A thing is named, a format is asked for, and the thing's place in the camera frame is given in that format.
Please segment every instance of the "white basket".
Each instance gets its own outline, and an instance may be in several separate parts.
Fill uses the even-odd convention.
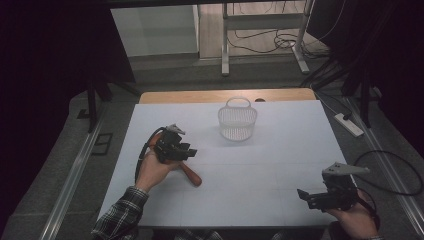
[[[229,102],[234,99],[246,100],[247,107],[231,107]],[[245,97],[232,97],[228,99],[225,107],[219,109],[218,119],[220,132],[223,137],[231,141],[244,141],[252,136],[258,113],[252,108],[249,99]]]

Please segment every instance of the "plaid sleeve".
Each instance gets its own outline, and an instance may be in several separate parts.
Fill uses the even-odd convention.
[[[149,194],[128,187],[124,195],[96,222],[93,239],[135,239],[137,224],[143,214],[143,206]]]

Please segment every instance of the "dark background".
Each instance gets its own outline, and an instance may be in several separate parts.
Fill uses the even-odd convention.
[[[0,1],[0,232],[89,80],[134,81],[108,8]]]
[[[341,62],[355,58],[383,3],[357,1],[345,31],[349,47],[335,47]],[[381,109],[422,156],[423,10],[400,2],[367,63]],[[1,1],[0,24],[2,231],[60,134],[70,99],[89,80],[134,77],[108,7]]]

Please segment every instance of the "person's arm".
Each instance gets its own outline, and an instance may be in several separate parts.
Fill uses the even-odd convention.
[[[148,152],[135,185],[128,187],[125,194],[96,222],[91,231],[93,239],[135,239],[137,224],[149,198],[148,192],[177,166],[178,162],[162,164],[153,151]]]
[[[358,191],[358,194],[365,200],[362,191]],[[378,234],[374,219],[368,210],[359,203],[347,211],[328,209],[326,212],[336,217],[345,232],[353,239],[384,239]]]

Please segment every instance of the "white table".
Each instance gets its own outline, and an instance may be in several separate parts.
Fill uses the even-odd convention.
[[[345,159],[317,100],[253,102],[253,136],[219,134],[224,103],[137,104],[99,216],[134,184],[138,155],[159,127],[176,123],[198,152],[186,164],[203,179],[194,187],[181,170],[150,192],[143,227],[324,226],[335,219],[310,210],[296,189],[325,192],[321,171]]]

